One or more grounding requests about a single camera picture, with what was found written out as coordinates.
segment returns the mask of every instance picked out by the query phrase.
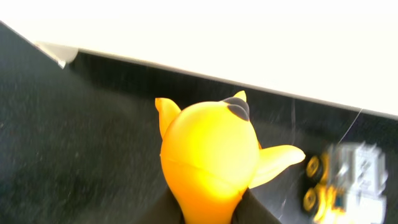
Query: floor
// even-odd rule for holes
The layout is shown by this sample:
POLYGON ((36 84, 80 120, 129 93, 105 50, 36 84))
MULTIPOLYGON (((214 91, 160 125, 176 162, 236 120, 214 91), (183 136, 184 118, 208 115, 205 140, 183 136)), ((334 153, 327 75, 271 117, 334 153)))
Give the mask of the floor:
MULTIPOLYGON (((385 223, 398 219, 398 121, 82 53, 62 70, 2 24, 0 49, 0 223, 133 223, 166 188, 154 98, 184 108, 239 90, 263 147, 381 146, 385 223)), ((304 167, 252 189, 282 223, 310 223, 304 167)))

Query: white toy vehicle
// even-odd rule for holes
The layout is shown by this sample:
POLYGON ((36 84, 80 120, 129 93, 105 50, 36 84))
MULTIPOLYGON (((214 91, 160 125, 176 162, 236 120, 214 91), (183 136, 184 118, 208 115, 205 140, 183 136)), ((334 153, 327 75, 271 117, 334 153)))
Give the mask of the white toy vehicle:
POLYGON ((385 155, 376 145, 331 145, 307 164, 318 183, 304 196, 304 209, 316 223, 383 223, 386 214, 385 155))

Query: yellow ear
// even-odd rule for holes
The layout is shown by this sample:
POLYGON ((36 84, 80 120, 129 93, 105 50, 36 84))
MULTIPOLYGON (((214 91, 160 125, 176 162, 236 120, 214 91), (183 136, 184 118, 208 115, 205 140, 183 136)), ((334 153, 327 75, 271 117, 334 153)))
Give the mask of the yellow ear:
POLYGON ((181 109, 174 103, 174 101, 167 98, 156 98, 155 106, 159 112, 160 135, 163 138, 170 123, 181 112, 181 109))
POLYGON ((235 94, 234 97, 238 97, 246 102, 246 93, 243 90, 235 94))
POLYGON ((259 167, 249 188, 272 180, 288 166, 303 161, 305 154, 295 146, 276 146, 260 149, 259 167))

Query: duck head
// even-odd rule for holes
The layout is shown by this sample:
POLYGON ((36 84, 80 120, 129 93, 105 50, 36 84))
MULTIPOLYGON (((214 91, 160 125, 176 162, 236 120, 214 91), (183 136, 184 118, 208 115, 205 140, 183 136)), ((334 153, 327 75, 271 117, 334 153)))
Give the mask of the duck head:
POLYGON ((273 179, 304 153, 294 146, 261 149, 243 91, 183 111, 157 98, 162 170, 187 224, 231 223, 243 193, 273 179))

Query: yellow wheel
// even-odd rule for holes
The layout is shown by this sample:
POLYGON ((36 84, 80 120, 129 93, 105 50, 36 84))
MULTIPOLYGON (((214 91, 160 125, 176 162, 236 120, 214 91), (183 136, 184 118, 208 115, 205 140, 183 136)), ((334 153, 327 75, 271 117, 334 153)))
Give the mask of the yellow wheel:
POLYGON ((317 197, 317 193, 313 188, 310 188, 304 195, 303 207, 304 210, 311 215, 315 215, 317 213, 319 200, 317 197))
POLYGON ((318 156, 313 156, 306 168, 307 176, 315 183, 319 182, 323 175, 323 164, 318 156))

